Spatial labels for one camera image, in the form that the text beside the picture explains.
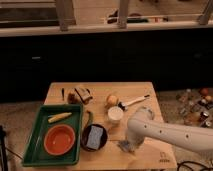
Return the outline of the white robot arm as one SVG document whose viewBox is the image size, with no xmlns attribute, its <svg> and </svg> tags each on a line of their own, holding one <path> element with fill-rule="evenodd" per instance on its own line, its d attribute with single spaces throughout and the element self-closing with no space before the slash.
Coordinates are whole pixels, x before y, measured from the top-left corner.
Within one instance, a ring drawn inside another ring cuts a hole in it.
<svg viewBox="0 0 213 171">
<path fill-rule="evenodd" d="M 213 158 L 213 129 L 158 122 L 154 116 L 142 106 L 129 117 L 126 140 L 132 148 L 150 137 Z"/>
</svg>

